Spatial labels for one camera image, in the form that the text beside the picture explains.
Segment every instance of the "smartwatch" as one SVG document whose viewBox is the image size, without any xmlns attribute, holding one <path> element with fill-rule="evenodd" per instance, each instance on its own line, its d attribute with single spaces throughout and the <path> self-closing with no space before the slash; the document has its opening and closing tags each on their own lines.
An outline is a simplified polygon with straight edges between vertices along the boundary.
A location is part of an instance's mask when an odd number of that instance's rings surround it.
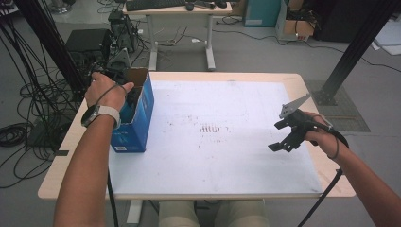
<svg viewBox="0 0 401 227">
<path fill-rule="evenodd" d="M 113 107 L 93 105 L 83 114 L 80 123 L 83 127 L 88 127 L 99 115 L 107 114 L 114 118 L 114 129 L 120 127 L 120 112 Z"/>
</svg>

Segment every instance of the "beige pants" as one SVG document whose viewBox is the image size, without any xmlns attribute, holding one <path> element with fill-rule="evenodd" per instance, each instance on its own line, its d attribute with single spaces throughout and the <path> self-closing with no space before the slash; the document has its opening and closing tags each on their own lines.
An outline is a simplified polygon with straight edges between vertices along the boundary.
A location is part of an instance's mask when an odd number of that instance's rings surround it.
<svg viewBox="0 0 401 227">
<path fill-rule="evenodd" d="M 215 227 L 268 227 L 263 201 L 223 201 Z M 159 227 L 200 227 L 193 201 L 160 202 Z"/>
</svg>

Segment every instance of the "black metal post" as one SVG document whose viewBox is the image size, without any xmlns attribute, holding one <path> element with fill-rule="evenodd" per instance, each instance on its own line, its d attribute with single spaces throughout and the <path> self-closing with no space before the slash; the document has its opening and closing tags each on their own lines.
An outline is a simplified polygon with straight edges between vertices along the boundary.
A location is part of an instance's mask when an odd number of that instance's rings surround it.
<svg viewBox="0 0 401 227">
<path fill-rule="evenodd" d="M 14 0 L 14 2 L 44 45 L 47 53 L 59 67 L 75 98 L 83 99 L 86 91 L 83 78 L 71 60 L 60 34 L 54 28 L 41 5 L 37 0 Z"/>
<path fill-rule="evenodd" d="M 320 91 L 313 94 L 318 105 L 335 105 L 334 95 L 400 3 L 400 0 L 377 1 L 327 82 Z"/>
</svg>

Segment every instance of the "desk leg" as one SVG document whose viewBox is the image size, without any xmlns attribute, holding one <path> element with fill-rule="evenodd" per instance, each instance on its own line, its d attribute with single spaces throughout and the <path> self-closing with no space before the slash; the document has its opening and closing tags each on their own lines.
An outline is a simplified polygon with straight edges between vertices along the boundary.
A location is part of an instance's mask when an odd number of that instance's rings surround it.
<svg viewBox="0 0 401 227">
<path fill-rule="evenodd" d="M 213 57 L 213 48 L 212 48 L 212 27 L 213 27 L 213 15 L 208 16 L 208 26 L 207 26 L 207 41 L 206 41 L 206 58 L 207 58 L 207 67 L 209 71 L 215 71 L 215 58 Z"/>
<path fill-rule="evenodd" d="M 149 59 L 149 70 L 156 71 L 156 63 L 157 63 L 157 42 L 154 40 L 153 34 L 153 21 L 150 15 L 147 15 L 148 22 L 148 32 L 150 37 L 150 59 Z"/>
<path fill-rule="evenodd" d="M 132 200 L 130 205 L 130 211 L 127 217 L 127 224 L 134 226 L 139 225 L 139 218 L 141 217 L 142 201 Z"/>
</svg>

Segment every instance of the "metal floor plate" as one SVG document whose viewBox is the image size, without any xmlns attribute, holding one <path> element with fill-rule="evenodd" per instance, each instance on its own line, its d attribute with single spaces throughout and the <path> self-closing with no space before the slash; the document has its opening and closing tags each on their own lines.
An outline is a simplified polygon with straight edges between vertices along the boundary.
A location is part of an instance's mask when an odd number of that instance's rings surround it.
<svg viewBox="0 0 401 227">
<path fill-rule="evenodd" d="M 305 80 L 310 94 L 321 90 L 324 83 L 324 80 Z M 342 86 L 334 98 L 337 102 L 336 106 L 316 106 L 319 113 L 323 114 L 337 131 L 371 131 Z"/>
</svg>

